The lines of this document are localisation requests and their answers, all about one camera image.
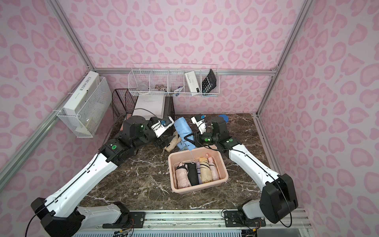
aluminum frame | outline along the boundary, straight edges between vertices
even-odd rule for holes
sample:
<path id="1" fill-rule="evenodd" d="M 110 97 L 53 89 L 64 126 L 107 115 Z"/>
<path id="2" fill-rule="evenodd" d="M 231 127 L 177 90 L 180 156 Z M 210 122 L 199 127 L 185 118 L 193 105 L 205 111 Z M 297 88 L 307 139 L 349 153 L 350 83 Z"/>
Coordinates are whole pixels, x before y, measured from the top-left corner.
<path id="1" fill-rule="evenodd" d="M 263 99 L 258 107 L 258 110 L 257 110 L 258 116 L 261 114 L 261 112 L 263 112 L 263 109 L 265 108 L 266 103 L 268 99 L 270 98 L 271 92 L 274 89 L 274 85 L 276 84 L 276 81 L 279 78 L 280 72 L 282 71 L 285 65 L 285 62 L 287 61 L 291 53 L 292 47 L 295 44 L 297 37 L 299 36 L 301 30 L 303 29 L 303 26 L 305 22 L 307 21 L 308 16 L 314 7 L 315 2 L 316 2 L 315 0 L 304 0 L 303 5 L 301 6 L 301 9 L 300 9 L 299 15 L 296 18 L 295 24 L 291 30 L 290 37 L 284 46 L 284 49 L 278 61 L 278 65 L 275 68 L 276 73 L 273 76 L 272 80 L 270 81 L 265 91 L 265 94 L 263 95 Z"/>
<path id="2" fill-rule="evenodd" d="M 97 67 L 95 68 L 95 71 L 99 74 L 129 74 L 131 68 L 121 68 L 121 67 L 115 67 L 115 68 L 110 68 L 110 67 Z M 154 68 L 154 70 L 178 70 L 178 71 L 188 71 L 188 69 L 175 69 L 175 68 Z M 244 70 L 244 69 L 218 69 L 219 75 L 247 75 L 247 76 L 274 76 L 276 71 L 273 70 Z"/>
<path id="3" fill-rule="evenodd" d="M 90 59 L 87 51 L 85 50 L 84 46 L 80 42 L 79 37 L 77 36 L 75 30 L 73 29 L 70 21 L 68 20 L 66 14 L 63 11 L 63 8 L 58 0 L 47 0 L 47 3 L 50 5 L 50 8 L 54 12 L 56 18 L 58 19 L 59 23 L 61 24 L 62 28 L 67 34 L 67 37 L 72 42 L 72 45 L 78 52 L 78 55 L 82 62 L 86 65 L 88 70 L 93 71 L 95 69 L 94 64 L 92 63 L 92 60 Z"/>
<path id="4" fill-rule="evenodd" d="M 74 92 L 79 86 L 81 80 L 78 81 L 76 86 L 71 92 Z M 4 169 L 0 172 L 0 192 L 11 181 L 13 176 L 24 165 L 30 154 L 39 146 L 42 140 L 47 136 L 50 129 L 59 121 L 57 114 L 70 98 L 71 94 L 67 95 L 60 101 L 58 106 L 47 116 L 47 118 L 37 127 L 34 133 L 28 138 L 28 140 L 22 145 L 22 147 L 16 151 L 16 153 L 9 159 L 9 162 L 5 165 Z"/>
<path id="5" fill-rule="evenodd" d="M 92 63 L 88 53 L 86 52 L 84 46 L 82 45 L 79 37 L 77 36 L 75 30 L 70 24 L 66 14 L 64 13 L 58 0 L 47 0 L 54 14 L 56 15 L 58 21 L 60 22 L 62 28 L 65 30 L 68 38 L 72 42 L 74 48 L 77 50 L 79 57 L 83 63 L 87 66 L 89 70 L 96 71 L 100 74 L 127 74 L 130 72 L 129 68 L 96 68 Z M 219 69 L 220 75 L 266 75 L 272 76 L 269 86 L 263 96 L 262 102 L 259 105 L 257 113 L 253 115 L 255 125 L 257 127 L 259 136 L 262 140 L 266 155 L 269 159 L 270 165 L 273 166 L 273 170 L 278 173 L 283 173 L 280 165 L 275 159 L 273 150 L 271 149 L 271 144 L 267 139 L 266 132 L 262 126 L 261 120 L 259 119 L 260 113 L 263 111 L 268 98 L 273 90 L 273 87 L 278 79 L 278 76 L 291 52 L 291 49 L 296 41 L 296 38 L 301 32 L 301 29 L 310 14 L 315 0 L 304 0 L 303 5 L 299 11 L 298 17 L 295 21 L 294 27 L 291 31 L 290 37 L 286 42 L 284 50 L 279 58 L 278 65 L 272 70 L 246 70 L 246 69 Z M 67 95 L 60 104 L 55 108 L 60 110 L 65 102 L 68 100 L 69 95 Z M 10 159 L 10 162 L 6 167 L 0 172 L 0 191 L 7 185 L 7 183 L 12 179 L 12 177 L 17 173 L 17 171 L 22 167 L 30 154 L 35 150 L 35 148 L 41 143 L 41 141 L 48 134 L 50 129 L 58 121 L 56 116 L 57 111 L 53 111 L 49 116 L 41 123 L 41 125 L 35 130 L 33 135 L 28 139 L 27 142 L 17 151 Z M 144 210 L 147 212 L 146 221 L 144 228 L 147 229 L 165 229 L 174 230 L 178 228 L 184 229 L 201 229 L 201 228 L 215 228 L 222 229 L 226 228 L 224 220 L 218 215 L 219 210 Z M 312 227 L 303 209 L 296 209 L 292 212 L 293 214 L 293 225 L 291 228 L 306 228 L 313 233 Z M 280 223 L 270 223 L 266 220 L 267 226 L 264 228 L 285 228 Z M 285 224 L 289 224 L 289 217 L 283 218 Z M 100 231 L 103 230 L 100 227 L 94 227 L 94 229 L 86 229 L 89 231 Z"/>
<path id="6" fill-rule="evenodd" d="M 253 116 L 253 121 L 255 124 L 255 127 L 257 128 L 257 132 L 259 134 L 259 138 L 263 145 L 263 150 L 265 151 L 267 161 L 270 164 L 270 168 L 279 174 L 284 174 L 282 167 L 280 166 L 279 161 L 275 158 L 275 153 L 272 149 L 272 145 L 270 140 L 268 139 L 267 133 L 265 131 L 265 128 L 260 120 L 260 117 Z"/>
<path id="7" fill-rule="evenodd" d="M 222 209 L 190 209 L 190 210 L 136 210 L 145 212 L 143 230 L 213 230 L 213 229 L 248 229 L 247 227 L 226 227 L 225 220 L 221 217 Z M 267 218 L 266 226 L 262 228 L 287 229 L 280 222 L 271 223 Z M 290 215 L 282 219 L 285 225 L 289 225 Z M 310 221 L 303 208 L 292 211 L 292 226 L 294 229 L 311 229 Z M 102 226 L 94 226 L 82 231 L 104 231 Z"/>

black mounting bracket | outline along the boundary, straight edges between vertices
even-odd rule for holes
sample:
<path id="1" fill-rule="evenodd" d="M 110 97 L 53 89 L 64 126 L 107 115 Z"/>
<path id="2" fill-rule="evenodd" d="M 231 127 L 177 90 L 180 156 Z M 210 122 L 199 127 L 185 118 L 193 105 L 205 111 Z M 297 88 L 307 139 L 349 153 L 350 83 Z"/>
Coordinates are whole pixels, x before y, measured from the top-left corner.
<path id="1" fill-rule="evenodd" d="M 226 227 L 263 227 L 266 226 L 264 217 L 248 219 L 239 211 L 224 211 L 223 213 Z"/>
<path id="2" fill-rule="evenodd" d="M 113 224 L 103 224 L 103 229 L 129 229 L 134 221 L 134 228 L 142 228 L 145 222 L 145 212 L 129 212 L 129 215 L 121 216 L 116 223 Z"/>

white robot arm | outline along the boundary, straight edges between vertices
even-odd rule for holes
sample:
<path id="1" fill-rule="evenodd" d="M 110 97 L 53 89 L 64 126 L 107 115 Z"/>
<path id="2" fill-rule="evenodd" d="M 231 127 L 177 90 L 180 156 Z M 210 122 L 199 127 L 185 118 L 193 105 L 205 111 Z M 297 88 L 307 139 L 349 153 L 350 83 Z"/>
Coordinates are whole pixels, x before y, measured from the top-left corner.
<path id="1" fill-rule="evenodd" d="M 204 119 L 199 115 L 197 118 L 195 119 L 197 123 L 200 121 L 199 118 Z M 211 133 L 199 129 L 200 133 L 189 134 L 185 140 L 194 143 L 196 147 L 215 144 L 218 151 L 237 163 L 257 183 L 262 191 L 261 199 L 244 203 L 239 208 L 243 217 L 246 219 L 266 217 L 270 222 L 277 223 L 298 207 L 295 188 L 289 175 L 280 175 L 271 170 L 251 154 L 238 139 L 230 136 L 223 118 L 215 117 L 210 123 Z M 187 139 L 192 135 L 194 141 Z"/>
<path id="2" fill-rule="evenodd" d="M 120 202 L 102 207 L 78 207 L 80 201 L 109 173 L 134 156 L 138 149 L 154 142 L 172 125 L 171 117 L 149 121 L 132 116 L 123 123 L 124 130 L 105 143 L 100 152 L 58 191 L 35 199 L 31 207 L 51 237 L 70 237 L 78 230 L 91 226 L 110 224 L 122 228 L 129 224 L 129 210 Z"/>

marble countertop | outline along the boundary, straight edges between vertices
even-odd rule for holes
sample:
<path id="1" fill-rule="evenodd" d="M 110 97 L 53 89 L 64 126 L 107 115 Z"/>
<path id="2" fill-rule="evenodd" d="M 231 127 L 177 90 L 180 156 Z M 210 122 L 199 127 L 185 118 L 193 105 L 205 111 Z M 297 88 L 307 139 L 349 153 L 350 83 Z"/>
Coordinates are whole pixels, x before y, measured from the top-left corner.
<path id="1" fill-rule="evenodd" d="M 193 115 L 183 115 L 191 129 Z M 257 129 L 250 114 L 230 114 L 227 123 L 230 135 L 239 139 L 247 149 L 265 165 L 268 165 Z M 221 209 L 236 208 L 240 204 L 259 199 L 261 191 L 242 168 L 224 158 L 229 179 L 217 187 L 180 195 L 171 190 L 167 151 L 148 145 L 140 149 L 115 171 L 106 176 L 82 200 L 80 206 L 109 205 L 115 201 L 124 203 L 130 210 L 140 209 Z"/>

wire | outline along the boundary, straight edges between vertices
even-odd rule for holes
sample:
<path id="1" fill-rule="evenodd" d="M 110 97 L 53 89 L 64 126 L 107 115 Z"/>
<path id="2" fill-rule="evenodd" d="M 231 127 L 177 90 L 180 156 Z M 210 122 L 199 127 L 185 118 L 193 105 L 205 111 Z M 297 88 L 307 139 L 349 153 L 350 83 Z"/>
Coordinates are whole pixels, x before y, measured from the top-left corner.
<path id="1" fill-rule="evenodd" d="M 204 122 L 202 122 L 201 124 L 199 124 L 199 126 L 197 127 L 197 129 L 199 129 L 200 128 L 200 126 L 203 124 L 203 123 L 205 123 L 205 122 L 207 122 L 206 120 L 204 120 Z"/>
<path id="2" fill-rule="evenodd" d="M 157 116 L 157 115 L 153 114 L 152 112 L 148 111 L 147 109 L 144 109 L 144 108 L 135 108 L 134 110 L 145 110 L 145 111 L 147 111 L 147 112 L 151 113 L 152 115 L 154 115 L 155 117 L 157 117 L 157 118 L 158 118 L 158 116 Z"/>
<path id="3" fill-rule="evenodd" d="M 287 205 L 288 211 L 289 211 L 289 213 L 290 213 L 291 222 L 290 222 L 290 225 L 289 225 L 289 226 L 286 226 L 281 220 L 279 220 L 279 221 L 280 221 L 280 223 L 281 223 L 284 227 L 289 228 L 289 227 L 292 226 L 292 213 L 291 213 L 291 209 L 290 209 L 290 206 L 289 206 L 289 204 L 288 204 L 288 201 L 287 201 L 287 199 L 286 199 L 286 197 L 285 197 L 285 195 L 284 195 L 284 192 L 283 192 L 282 188 L 280 187 L 279 183 L 276 181 L 276 179 L 274 179 L 274 177 L 271 176 L 270 173 L 268 173 L 265 169 L 263 169 L 262 166 L 260 166 L 260 165 L 259 165 L 259 164 L 258 164 L 253 158 L 251 158 L 249 155 L 247 155 L 247 154 L 246 154 L 245 152 L 243 152 L 243 151 L 239 151 L 239 150 L 235 150 L 235 149 L 212 149 L 209 145 L 208 145 L 208 147 L 206 147 L 206 146 L 204 146 L 203 144 L 201 144 L 197 139 L 196 139 L 196 141 L 197 141 L 200 145 L 202 145 L 203 147 L 208 148 L 208 149 L 211 149 L 211 150 L 214 150 L 214 151 L 238 151 L 238 152 L 244 154 L 245 156 L 247 156 L 248 158 L 250 158 L 250 160 L 252 160 L 256 165 L 258 165 L 258 166 L 259 166 L 264 172 L 266 172 L 266 173 L 267 173 L 267 174 L 273 179 L 273 181 L 276 183 L 276 185 L 279 187 L 279 189 L 280 189 L 280 191 L 281 191 L 281 193 L 282 193 L 282 195 L 283 195 L 283 197 L 284 197 L 284 200 L 285 200 L 285 203 L 286 203 L 286 205 Z"/>
<path id="4" fill-rule="evenodd" d="M 132 233 L 131 233 L 131 235 L 129 237 L 132 237 L 133 234 L 134 234 L 134 226 L 133 226 Z"/>
<path id="5" fill-rule="evenodd" d="M 25 237 L 27 236 L 28 234 L 28 229 L 29 229 L 29 226 L 30 226 L 30 223 L 31 221 L 36 217 L 36 215 L 38 215 L 38 213 L 40 213 L 43 209 L 47 208 L 50 204 L 52 204 L 54 202 L 54 200 L 52 202 L 50 202 L 47 206 L 45 206 L 44 208 L 42 208 L 41 210 L 39 210 L 37 213 L 34 214 L 34 216 L 30 219 L 29 223 L 28 223 L 28 226 L 26 227 L 26 230 L 25 230 Z"/>
<path id="6" fill-rule="evenodd" d="M 226 216 L 223 216 L 223 215 L 222 215 L 222 213 L 223 213 L 224 211 L 228 211 L 228 210 L 227 210 L 227 209 L 222 209 L 222 211 L 221 211 L 221 213 L 220 213 L 222 218 L 226 218 Z M 244 237 L 245 237 L 245 236 L 248 236 L 250 233 L 254 233 L 254 231 L 253 231 L 248 225 L 242 223 L 243 221 L 242 221 L 241 219 L 237 219 L 237 220 L 240 220 L 240 222 L 236 221 L 236 219 L 233 219 L 232 221 L 233 221 L 233 222 L 236 222 L 236 223 L 238 223 L 238 224 L 240 224 L 240 225 L 242 225 L 242 226 L 245 226 L 245 227 L 247 227 L 247 228 L 250 229 L 250 231 L 247 232 L 247 233 L 244 235 Z M 256 223 L 255 221 L 254 221 L 254 223 L 255 223 L 255 229 L 258 230 L 257 223 Z"/>
<path id="7" fill-rule="evenodd" d="M 144 109 L 144 108 L 135 108 L 134 110 L 146 110 L 146 109 Z M 79 175 L 79 177 L 77 177 L 76 178 L 76 180 L 74 180 L 65 190 L 63 190 L 56 198 L 54 198 L 54 200 L 52 201 L 52 202 L 50 202 L 47 206 L 45 206 L 44 208 L 42 208 L 41 210 L 39 210 L 37 213 L 35 213 L 34 214 L 34 216 L 30 219 L 30 221 L 29 221 L 29 223 L 28 223 L 28 226 L 26 227 L 26 231 L 25 231 L 25 237 L 27 236 L 27 234 L 28 234 L 28 229 L 29 229 L 29 226 L 30 226 L 30 223 L 31 223 L 31 221 L 36 217 L 36 215 L 40 212 L 40 211 L 42 211 L 43 209 L 45 209 L 45 208 L 47 208 L 50 204 L 52 204 L 53 202 L 55 202 L 59 197 L 61 197 L 62 195 L 63 195 L 63 193 L 67 190 L 67 189 L 69 189 L 78 179 L 80 179 L 80 177 L 81 176 L 83 176 L 85 173 L 87 173 L 87 171 L 89 170 L 89 168 L 91 168 L 91 166 L 95 163 L 95 161 L 96 161 L 96 159 L 97 159 L 97 157 L 99 156 L 99 154 L 101 153 L 101 148 L 104 146 L 104 144 L 105 144 L 105 142 L 106 142 L 106 139 L 108 138 L 108 135 L 109 135 L 109 133 L 111 132 L 111 130 L 112 130 L 112 128 L 113 128 L 113 126 L 114 126 L 114 124 L 122 117 L 122 116 L 124 116 L 124 114 L 122 114 L 122 115 L 120 115 L 120 116 L 118 116 L 117 117 L 117 119 L 113 122 L 113 124 L 112 124 L 112 126 L 109 128 L 109 130 L 108 130 L 108 132 L 106 133 L 106 136 L 105 136 L 105 138 L 104 138 L 104 140 L 103 140 L 103 143 L 101 144 L 101 147 L 100 147 L 100 149 L 99 149 L 99 151 L 98 151 L 98 153 L 97 153 L 97 155 L 96 155 L 96 157 L 95 157 L 95 159 L 94 159 L 94 161 L 91 163 L 91 165 L 90 166 L 88 166 L 88 168 L 86 169 L 86 171 L 85 172 L 83 172 L 81 175 Z"/>

